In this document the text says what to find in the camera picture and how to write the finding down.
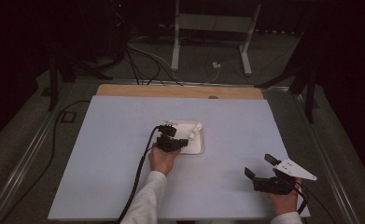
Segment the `table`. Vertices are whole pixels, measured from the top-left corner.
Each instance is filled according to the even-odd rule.
[[[274,175],[264,153],[288,156],[272,116],[257,89],[103,85],[91,101],[49,219],[117,218],[151,129],[161,120],[188,118],[204,126],[204,152],[175,161],[159,219],[272,217],[267,195],[254,191],[244,176],[245,166],[258,176]],[[148,172],[146,162],[141,176]],[[302,215],[309,216],[308,210]]]
[[[252,34],[255,29],[256,21],[260,12],[260,4],[257,4],[252,17],[231,17],[231,16],[211,16],[187,14],[179,12],[179,0],[175,0],[175,37],[173,59],[171,61],[171,69],[178,70],[179,66],[179,30],[209,30],[209,31],[227,31],[246,33],[246,42],[241,45],[240,55],[244,67],[244,74],[252,75],[251,65],[248,60],[247,50]]]

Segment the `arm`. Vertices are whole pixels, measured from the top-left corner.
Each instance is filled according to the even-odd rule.
[[[174,159],[180,150],[165,153],[154,147],[149,153],[150,170],[145,186],[139,190],[121,221],[123,224],[157,223],[157,212],[167,187],[166,176],[174,166]]]
[[[296,189],[299,189],[302,180],[296,178],[298,184],[295,185]],[[276,195],[268,194],[269,199],[272,201],[274,211],[277,214],[272,220],[272,224],[302,224],[301,218],[299,217],[297,210],[298,206],[298,192],[293,190],[288,195]]]

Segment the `hand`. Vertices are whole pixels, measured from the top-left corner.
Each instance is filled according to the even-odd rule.
[[[299,189],[302,180],[300,178],[296,178],[295,189]],[[277,194],[268,194],[269,199],[272,201],[274,206],[275,213],[279,216],[289,212],[296,212],[298,206],[298,197],[299,194],[296,190],[292,190],[288,195],[277,195]]]
[[[152,148],[148,157],[150,161],[150,170],[159,171],[164,175],[168,175],[174,166],[174,160],[181,149],[172,151],[172,152],[164,152],[158,147]]]

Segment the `white board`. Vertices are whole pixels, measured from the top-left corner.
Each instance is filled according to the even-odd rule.
[[[264,154],[288,157],[266,100],[94,96],[49,219],[117,218],[151,131],[169,119],[200,121],[204,151],[176,158],[159,219],[274,216],[267,195],[254,191],[244,175],[248,167],[259,177],[272,177]],[[146,160],[138,189],[148,172]],[[308,210],[302,215],[309,216]]]

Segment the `white sleeve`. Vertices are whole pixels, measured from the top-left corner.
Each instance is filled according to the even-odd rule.
[[[162,197],[167,188],[164,174],[151,171],[145,186],[133,198],[133,202],[121,221],[122,224],[155,224]]]
[[[291,212],[275,217],[271,224],[302,224],[302,220],[298,212]]]

